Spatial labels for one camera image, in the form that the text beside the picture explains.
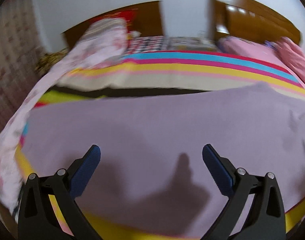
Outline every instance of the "red object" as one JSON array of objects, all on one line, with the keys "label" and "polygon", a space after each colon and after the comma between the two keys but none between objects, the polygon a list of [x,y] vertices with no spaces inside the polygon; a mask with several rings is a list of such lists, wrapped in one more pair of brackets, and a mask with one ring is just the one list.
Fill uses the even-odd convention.
[{"label": "red object", "polygon": [[132,25],[133,20],[136,17],[136,12],[135,10],[126,10],[118,13],[113,13],[113,14],[107,14],[104,16],[97,16],[94,18],[89,19],[90,24],[93,24],[95,22],[98,22],[102,19],[107,19],[107,18],[124,18],[127,22],[127,31],[130,32],[129,27]]},{"label": "red object", "polygon": [[34,106],[34,108],[36,107],[42,107],[42,106],[46,106],[47,104],[46,103],[42,103],[42,102],[37,102]]}]

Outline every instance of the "striped blanket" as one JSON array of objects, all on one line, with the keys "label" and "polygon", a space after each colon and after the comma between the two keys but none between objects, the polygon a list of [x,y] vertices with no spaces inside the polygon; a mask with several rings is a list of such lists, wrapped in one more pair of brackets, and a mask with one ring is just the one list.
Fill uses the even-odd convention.
[{"label": "striped blanket", "polygon": [[[286,69],[260,60],[221,53],[155,52],[125,56],[119,65],[104,69],[76,68],[63,76],[35,105],[43,107],[70,101],[101,97],[142,97],[176,95],[225,90],[267,82],[275,91],[305,101],[305,88]],[[33,168],[21,151],[27,129],[16,151],[17,162],[27,177]],[[54,203],[57,217],[62,215]],[[289,231],[305,214],[305,198],[286,214]],[[120,227],[86,214],[96,230],[105,238],[161,239]]]}]

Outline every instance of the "blue stripe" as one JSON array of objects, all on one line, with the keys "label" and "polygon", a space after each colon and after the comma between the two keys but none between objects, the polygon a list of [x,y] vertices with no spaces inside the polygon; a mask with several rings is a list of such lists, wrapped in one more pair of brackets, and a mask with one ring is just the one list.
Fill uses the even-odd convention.
[{"label": "blue stripe", "polygon": [[247,61],[238,58],[224,57],[218,55],[209,55],[209,54],[200,54],[200,53],[187,53],[187,52],[152,52],[152,53],[136,53],[123,57],[123,59],[133,58],[133,59],[161,59],[161,58],[178,58],[178,59],[198,59],[198,60],[209,60],[215,62],[230,63],[245,67],[250,67],[258,70],[263,70],[276,74],[280,77],[287,78],[296,83],[299,83],[298,80],[291,74],[288,74],[284,71],[268,67],[259,63],[252,61]]},{"label": "blue stripe", "polygon": [[26,123],[25,127],[23,128],[22,136],[26,136],[27,133],[28,133],[28,123]]}]

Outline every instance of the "metal screw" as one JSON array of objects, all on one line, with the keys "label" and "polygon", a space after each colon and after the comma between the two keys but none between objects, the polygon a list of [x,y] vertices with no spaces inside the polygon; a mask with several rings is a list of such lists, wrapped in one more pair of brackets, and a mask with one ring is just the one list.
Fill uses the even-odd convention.
[{"label": "metal screw", "polygon": [[275,178],[275,174],[273,174],[272,172],[267,173],[267,176],[270,179],[274,179]]},{"label": "metal screw", "polygon": [[238,168],[237,172],[238,172],[239,175],[245,175],[246,174],[246,171],[243,168]]},{"label": "metal screw", "polygon": [[63,176],[63,175],[65,175],[65,173],[66,173],[66,170],[65,170],[65,169],[60,169],[59,171],[57,171],[57,174],[58,174],[59,176]]},{"label": "metal screw", "polygon": [[32,173],[32,174],[29,175],[28,178],[29,178],[29,179],[34,179],[35,177],[36,177],[35,173]]}]

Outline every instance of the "pink stripe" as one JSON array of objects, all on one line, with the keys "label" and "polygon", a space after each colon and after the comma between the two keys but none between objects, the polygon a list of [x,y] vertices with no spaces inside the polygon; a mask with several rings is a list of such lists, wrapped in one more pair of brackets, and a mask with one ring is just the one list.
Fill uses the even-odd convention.
[{"label": "pink stripe", "polygon": [[24,136],[20,136],[20,139],[19,139],[19,145],[20,147],[23,147],[23,144],[25,143],[25,138]]},{"label": "pink stripe", "polygon": [[37,102],[33,108],[42,107],[46,105],[47,105],[46,103]]},{"label": "pink stripe", "polygon": [[273,74],[264,70],[259,70],[251,67],[245,67],[240,65],[235,65],[231,63],[224,63],[224,62],[217,62],[217,61],[209,61],[209,60],[200,60],[200,59],[176,59],[176,58],[160,58],[160,59],[133,59],[128,58],[125,59],[123,62],[135,62],[138,64],[189,64],[189,65],[201,65],[201,66],[214,66],[214,67],[223,67],[223,68],[230,68],[235,70],[242,70],[246,72],[256,73],[264,76],[273,77],[287,83],[293,84],[298,87],[302,87],[300,83],[295,81],[289,80],[287,78],[281,77],[277,74]]},{"label": "pink stripe", "polygon": [[258,64],[265,65],[267,67],[272,67],[275,69],[278,69],[280,71],[284,71],[286,73],[289,73],[287,69],[284,69],[281,66],[275,65],[273,63],[251,58],[251,57],[244,57],[244,56],[239,56],[239,55],[233,55],[233,54],[227,54],[227,53],[222,53],[222,52],[210,52],[210,51],[190,51],[190,50],[165,50],[165,51],[155,51],[155,52],[183,52],[183,53],[198,53],[198,54],[208,54],[208,55],[216,55],[216,56],[223,56],[223,57],[230,57],[230,58],[237,58],[237,59],[242,59],[246,61],[252,61]]},{"label": "pink stripe", "polygon": [[248,82],[253,82],[253,79],[246,79],[243,77],[237,77],[237,76],[230,76],[230,75],[224,75],[224,74],[216,74],[216,73],[202,73],[202,72],[193,72],[193,71],[177,71],[177,70],[142,70],[142,71],[129,71],[129,70],[116,70],[113,72],[109,73],[102,73],[97,76],[87,76],[87,75],[82,75],[78,73],[74,73],[74,76],[82,76],[85,79],[93,79],[97,77],[104,77],[104,76],[109,76],[113,74],[127,74],[127,75],[150,75],[150,74],[181,74],[181,75],[191,75],[191,76],[196,76],[196,73],[198,73],[197,76],[207,76],[207,77],[215,77],[215,78],[222,78],[222,79],[230,79],[230,80],[242,80],[242,81],[248,81]]}]

